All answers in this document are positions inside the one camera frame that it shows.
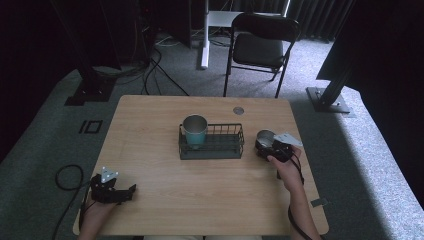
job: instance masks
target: teal mug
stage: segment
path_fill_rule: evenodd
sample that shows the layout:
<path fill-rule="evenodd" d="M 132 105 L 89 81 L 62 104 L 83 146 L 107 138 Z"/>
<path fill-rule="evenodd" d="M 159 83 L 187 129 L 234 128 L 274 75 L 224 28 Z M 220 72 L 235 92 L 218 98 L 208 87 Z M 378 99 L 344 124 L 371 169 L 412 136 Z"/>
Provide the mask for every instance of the teal mug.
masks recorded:
<path fill-rule="evenodd" d="M 205 143 L 208 122 L 204 117 L 197 114 L 186 117 L 183 121 L 183 128 L 187 143 L 191 145 L 191 148 L 199 149 Z"/>

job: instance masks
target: wooden table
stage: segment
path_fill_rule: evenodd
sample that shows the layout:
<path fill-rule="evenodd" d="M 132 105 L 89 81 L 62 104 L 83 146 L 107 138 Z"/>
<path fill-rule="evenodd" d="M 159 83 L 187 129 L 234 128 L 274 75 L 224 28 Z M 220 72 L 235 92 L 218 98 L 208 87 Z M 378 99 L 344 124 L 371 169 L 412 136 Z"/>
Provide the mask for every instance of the wooden table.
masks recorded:
<path fill-rule="evenodd" d="M 235 114 L 235 107 L 244 113 Z M 210 124 L 241 123 L 241 159 L 180 160 L 179 124 L 191 114 Z M 101 234 L 288 235 L 289 192 L 254 149 L 262 129 L 300 139 L 283 99 L 123 96 L 93 175 L 106 166 L 119 172 L 116 189 L 137 184 L 137 190 L 114 210 Z M 304 151 L 300 161 L 307 197 L 318 199 Z M 326 233 L 323 208 L 310 209 L 319 233 Z"/>

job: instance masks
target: chair backrest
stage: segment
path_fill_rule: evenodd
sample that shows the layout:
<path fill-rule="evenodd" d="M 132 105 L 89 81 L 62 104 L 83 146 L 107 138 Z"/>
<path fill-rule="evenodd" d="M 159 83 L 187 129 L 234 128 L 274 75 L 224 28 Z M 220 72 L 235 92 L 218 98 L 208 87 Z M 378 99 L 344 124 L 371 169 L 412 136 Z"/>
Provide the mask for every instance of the chair backrest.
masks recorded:
<path fill-rule="evenodd" d="M 296 20 L 255 13 L 241 13 L 232 22 L 232 31 L 247 31 L 261 38 L 295 42 L 300 35 Z"/>

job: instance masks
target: wire basket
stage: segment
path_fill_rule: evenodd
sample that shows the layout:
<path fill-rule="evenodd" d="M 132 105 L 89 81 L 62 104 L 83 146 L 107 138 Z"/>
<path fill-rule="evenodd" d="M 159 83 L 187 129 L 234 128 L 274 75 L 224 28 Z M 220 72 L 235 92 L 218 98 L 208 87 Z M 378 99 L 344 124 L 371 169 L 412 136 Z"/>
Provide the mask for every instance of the wire basket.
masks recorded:
<path fill-rule="evenodd" d="M 180 124 L 180 159 L 226 159 L 241 158 L 244 137 L 240 123 L 208 124 L 205 142 L 200 145 L 188 144 L 184 128 Z"/>

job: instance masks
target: chair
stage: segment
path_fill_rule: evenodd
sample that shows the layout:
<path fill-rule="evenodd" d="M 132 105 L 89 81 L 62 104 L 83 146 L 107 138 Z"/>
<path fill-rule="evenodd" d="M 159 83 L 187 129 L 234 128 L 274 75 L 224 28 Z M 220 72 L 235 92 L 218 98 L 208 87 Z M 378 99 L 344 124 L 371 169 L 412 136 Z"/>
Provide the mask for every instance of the chair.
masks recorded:
<path fill-rule="evenodd" d="M 293 19 L 282 16 L 241 13 L 234 18 L 231 24 L 224 97 L 227 95 L 231 68 L 240 68 L 273 73 L 270 81 L 274 81 L 281 69 L 280 82 L 275 94 L 275 98 L 278 98 L 290 51 L 299 35 L 299 24 Z M 285 52 L 283 41 L 289 43 Z"/>

